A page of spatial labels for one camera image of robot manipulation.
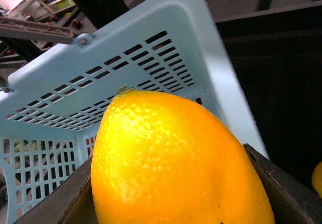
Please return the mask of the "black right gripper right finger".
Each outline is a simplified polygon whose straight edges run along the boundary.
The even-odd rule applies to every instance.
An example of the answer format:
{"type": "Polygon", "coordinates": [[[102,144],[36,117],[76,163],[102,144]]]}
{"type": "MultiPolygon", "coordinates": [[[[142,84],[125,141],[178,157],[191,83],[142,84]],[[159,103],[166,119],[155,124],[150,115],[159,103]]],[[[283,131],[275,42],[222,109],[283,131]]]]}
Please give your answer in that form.
{"type": "Polygon", "coordinates": [[[321,223],[321,198],[245,144],[268,195],[275,223],[321,223]]]}

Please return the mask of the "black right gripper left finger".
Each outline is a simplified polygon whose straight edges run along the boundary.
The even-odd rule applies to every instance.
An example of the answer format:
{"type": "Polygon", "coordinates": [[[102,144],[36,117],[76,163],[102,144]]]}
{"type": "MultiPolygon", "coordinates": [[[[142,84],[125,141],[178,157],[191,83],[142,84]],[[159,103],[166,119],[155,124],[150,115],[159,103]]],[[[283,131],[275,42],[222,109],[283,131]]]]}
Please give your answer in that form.
{"type": "Polygon", "coordinates": [[[97,223],[88,158],[49,196],[16,223],[97,223]]]}

